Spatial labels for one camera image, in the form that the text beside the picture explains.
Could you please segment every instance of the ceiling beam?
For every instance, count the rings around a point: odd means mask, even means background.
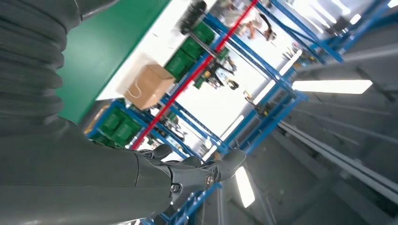
[[[300,147],[290,141],[287,137],[283,136],[279,132],[273,132],[272,137],[275,138],[289,153],[291,153],[303,166],[305,166],[315,177],[319,179],[329,179],[327,175],[329,170],[317,162],[314,158],[304,152]],[[361,193],[356,191],[354,188],[346,184],[345,182],[338,181],[335,186],[331,188],[334,194],[336,194],[343,202],[345,202],[350,208],[353,209],[363,220],[370,225],[386,224],[392,220],[392,218],[375,206],[371,201],[364,197]]]

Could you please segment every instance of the mechanical part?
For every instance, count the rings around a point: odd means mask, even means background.
[[[178,193],[172,194],[172,201],[175,203],[181,196],[188,197],[192,192],[205,190],[216,182],[232,177],[246,155],[241,150],[232,150],[223,161],[208,162],[203,165],[192,158],[189,157],[181,163],[163,163],[171,172],[172,183],[180,187]]]
[[[214,177],[211,176],[211,175],[207,176],[207,177],[206,177],[206,185],[207,185],[208,187],[210,187],[210,186],[213,185],[213,183],[214,183]]]
[[[145,157],[150,159],[162,160],[173,152],[173,149],[167,144],[161,144],[153,151],[151,150],[140,150],[138,151],[144,154]]]
[[[117,224],[164,211],[172,180],[185,189],[206,188],[212,173],[202,165],[166,164],[155,159],[163,154],[147,158],[92,143],[57,116],[62,81],[56,69],[64,63],[66,34],[115,2],[0,0],[0,67],[7,71],[0,74],[7,84],[0,87],[0,171],[7,171],[0,175],[0,224]],[[224,178],[231,169],[218,173]],[[190,172],[203,175],[201,185],[191,185]]]
[[[191,3],[181,19],[181,33],[189,33],[205,16],[207,4],[203,0],[195,0]]]
[[[180,190],[180,186],[178,184],[171,185],[170,191],[173,193],[177,193]]]

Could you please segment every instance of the green crate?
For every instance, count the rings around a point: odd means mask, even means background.
[[[206,44],[211,44],[214,40],[215,34],[214,32],[204,23],[199,23],[197,27],[195,28],[194,33],[196,34],[197,37],[203,37],[200,38],[203,42]]]
[[[205,44],[209,45],[214,40],[214,32],[205,24],[200,23],[194,31],[195,35]],[[197,60],[205,50],[191,37],[181,45],[181,49],[193,59]]]
[[[138,134],[141,128],[142,126],[137,122],[130,118],[126,118],[112,135],[112,140],[121,146],[125,146]]]
[[[105,121],[99,126],[99,129],[108,136],[112,136],[114,131],[126,118],[125,113],[119,109],[114,108],[111,113],[105,118]]]
[[[230,50],[226,47],[224,47],[223,49],[221,49],[220,54],[218,55],[218,59],[219,60],[223,60],[226,56],[228,56]]]
[[[194,64],[195,60],[179,49],[164,68],[176,78],[175,82],[178,83]]]
[[[90,139],[99,143],[103,143],[106,146],[108,146],[108,144],[111,142],[109,138],[105,137],[100,133],[94,134]]]

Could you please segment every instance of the ceiling light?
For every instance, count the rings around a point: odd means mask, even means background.
[[[350,20],[351,24],[356,24],[359,20],[361,19],[361,16],[359,14],[356,14],[355,16],[352,17],[352,19]]]
[[[351,13],[351,10],[347,8],[343,3],[340,2],[340,0],[332,0],[333,3],[335,3],[343,12],[343,15],[347,15]]]
[[[391,0],[388,3],[388,7],[390,7],[390,8],[395,7],[395,6],[398,6],[398,0]]]
[[[371,85],[370,80],[296,81],[293,83],[293,89],[324,93],[362,94]]]
[[[247,208],[255,199],[252,186],[249,178],[247,177],[246,170],[241,166],[235,173],[237,179],[237,187],[239,189],[240,198],[242,199],[243,206]]]
[[[285,75],[286,72],[293,66],[293,64],[299,59],[299,57],[303,54],[303,50],[298,50],[296,54],[279,70],[279,74],[281,76]],[[253,103],[256,105],[265,97],[265,95],[273,88],[275,85],[275,81],[270,81],[265,88],[260,92],[260,94],[254,99]]]
[[[232,124],[231,126],[228,128],[227,131],[224,132],[224,134],[221,135],[221,140],[225,140],[227,139],[227,137],[232,133],[232,131],[235,130],[235,128],[239,125],[240,122],[242,122],[242,120],[245,117],[243,115],[240,115]]]
[[[308,22],[310,22],[320,33],[323,34],[323,29],[321,29],[318,25],[316,25],[314,22],[312,22],[308,17],[311,16],[310,12],[315,12],[311,7],[309,7],[308,4],[305,2],[294,2],[292,5],[293,9],[298,12],[304,19],[306,19]]]
[[[328,13],[317,1],[313,0],[312,5],[332,23],[337,23],[336,19],[330,13]]]

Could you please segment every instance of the robotic hand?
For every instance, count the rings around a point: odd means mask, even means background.
[[[56,70],[67,34],[116,2],[0,0],[1,225],[109,225],[155,215],[172,198],[231,177],[245,158],[234,151],[203,165],[192,157],[161,162],[167,147],[109,148],[58,117]]]
[[[210,161],[201,164],[196,157],[188,157],[182,162],[160,162],[172,152],[170,146],[163,144],[155,150],[138,151],[144,154],[156,166],[165,166],[169,169],[171,178],[172,201],[186,197],[192,192],[205,190],[213,184],[229,179],[240,167],[246,158],[244,152],[233,150],[222,161]]]

